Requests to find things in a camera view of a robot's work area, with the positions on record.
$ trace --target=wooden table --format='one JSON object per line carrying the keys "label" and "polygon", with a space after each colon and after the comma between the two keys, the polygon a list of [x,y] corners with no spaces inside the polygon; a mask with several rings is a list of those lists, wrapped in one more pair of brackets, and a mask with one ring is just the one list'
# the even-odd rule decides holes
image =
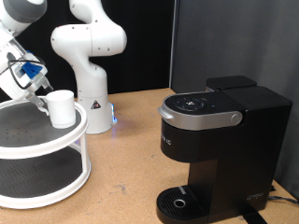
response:
{"label": "wooden table", "polygon": [[[92,173],[69,198],[37,209],[0,209],[0,224],[24,223],[161,223],[157,196],[165,189],[186,185],[189,164],[172,161],[160,150],[161,117],[157,108],[170,89],[109,95],[118,124],[106,133],[88,135]],[[271,195],[292,198],[276,182]],[[298,224],[299,206],[269,202],[260,212],[274,224]],[[218,223],[246,224],[241,217]]]}

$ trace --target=coffee maker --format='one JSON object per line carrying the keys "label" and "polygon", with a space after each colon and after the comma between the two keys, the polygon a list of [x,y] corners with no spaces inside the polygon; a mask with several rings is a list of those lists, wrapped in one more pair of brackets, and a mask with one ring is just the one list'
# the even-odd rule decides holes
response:
{"label": "coffee maker", "polygon": [[157,199],[165,224],[212,223],[265,208],[292,102],[246,77],[211,78],[158,109],[161,150],[190,164],[185,186]]}

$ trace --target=blue light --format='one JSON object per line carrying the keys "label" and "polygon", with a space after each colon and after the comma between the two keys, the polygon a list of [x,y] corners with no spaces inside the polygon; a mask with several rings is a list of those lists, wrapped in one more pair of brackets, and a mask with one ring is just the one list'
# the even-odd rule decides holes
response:
{"label": "blue light", "polygon": [[113,123],[116,123],[118,121],[118,119],[116,119],[115,117],[114,117],[114,105],[112,105],[112,122]]}

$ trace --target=logo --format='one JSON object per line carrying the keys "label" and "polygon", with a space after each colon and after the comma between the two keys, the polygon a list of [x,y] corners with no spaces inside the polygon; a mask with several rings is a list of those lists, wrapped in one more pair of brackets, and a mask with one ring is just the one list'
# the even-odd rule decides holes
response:
{"label": "logo", "polygon": [[165,138],[165,136],[161,133],[161,138],[169,145],[171,146],[171,141],[167,138]]}
{"label": "logo", "polygon": [[263,196],[263,193],[250,195],[250,196],[247,197],[247,200],[258,199],[259,197],[262,197],[262,196]]}
{"label": "logo", "polygon": [[101,108],[100,104],[97,103],[97,101],[94,101],[92,109],[99,109],[99,108]]}
{"label": "logo", "polygon": [[192,101],[190,101],[190,102],[188,102],[188,103],[186,103],[187,105],[195,105],[195,103],[194,102],[192,102]]}

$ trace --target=coffee maker drip tray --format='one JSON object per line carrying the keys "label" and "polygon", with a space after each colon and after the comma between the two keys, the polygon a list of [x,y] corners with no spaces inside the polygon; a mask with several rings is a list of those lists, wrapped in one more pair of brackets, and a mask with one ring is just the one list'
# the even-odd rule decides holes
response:
{"label": "coffee maker drip tray", "polygon": [[207,223],[207,212],[188,186],[167,189],[157,199],[157,215],[163,223]]}

